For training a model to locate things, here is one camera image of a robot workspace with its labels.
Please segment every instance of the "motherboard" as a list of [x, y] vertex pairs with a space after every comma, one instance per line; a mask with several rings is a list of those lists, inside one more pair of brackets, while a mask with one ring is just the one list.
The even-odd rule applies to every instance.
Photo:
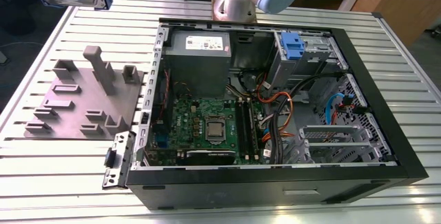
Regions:
[[262, 106], [250, 100], [175, 99], [171, 131], [155, 134], [158, 165], [261, 164]]

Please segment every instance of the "sticker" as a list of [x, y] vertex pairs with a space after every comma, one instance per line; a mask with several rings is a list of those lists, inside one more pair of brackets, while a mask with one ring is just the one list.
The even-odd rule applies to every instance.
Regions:
[[271, 157], [271, 150], [263, 149], [263, 157]]
[[270, 83], [269, 83], [269, 82], [266, 82], [266, 81], [263, 81], [263, 82], [262, 82], [262, 85], [263, 85], [263, 86], [265, 86], [265, 88], [267, 88], [267, 89], [271, 87]]
[[223, 50], [222, 37], [195, 37], [186, 38], [187, 50]]

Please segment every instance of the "ram slot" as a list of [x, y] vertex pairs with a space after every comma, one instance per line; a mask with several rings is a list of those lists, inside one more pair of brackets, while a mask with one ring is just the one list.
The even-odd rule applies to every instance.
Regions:
[[239, 145], [239, 155], [241, 158], [245, 158], [247, 153], [247, 143], [246, 143], [246, 130], [243, 125], [243, 103], [237, 101], [235, 102], [235, 127], [237, 127], [237, 138], [238, 138], [238, 145]]
[[246, 137], [247, 137], [247, 148], [249, 148], [249, 155], [254, 156], [254, 118], [251, 113], [251, 104], [249, 102], [243, 102], [243, 112], [245, 112], [245, 127], [246, 127]]

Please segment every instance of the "power supply label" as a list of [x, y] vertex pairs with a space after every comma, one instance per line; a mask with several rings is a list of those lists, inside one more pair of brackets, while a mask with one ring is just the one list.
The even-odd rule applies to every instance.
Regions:
[[187, 50], [223, 50], [222, 37], [198, 37], [186, 38]]

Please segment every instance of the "black case frame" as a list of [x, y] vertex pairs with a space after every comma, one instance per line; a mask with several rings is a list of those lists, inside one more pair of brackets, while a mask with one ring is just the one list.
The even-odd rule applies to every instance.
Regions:
[[214, 25], [329, 31], [349, 64], [370, 111], [393, 150], [397, 166], [130, 171], [126, 185], [150, 209], [189, 209], [353, 202], [393, 186], [428, 177], [408, 138], [345, 30], [278, 24], [160, 19], [179, 28]]

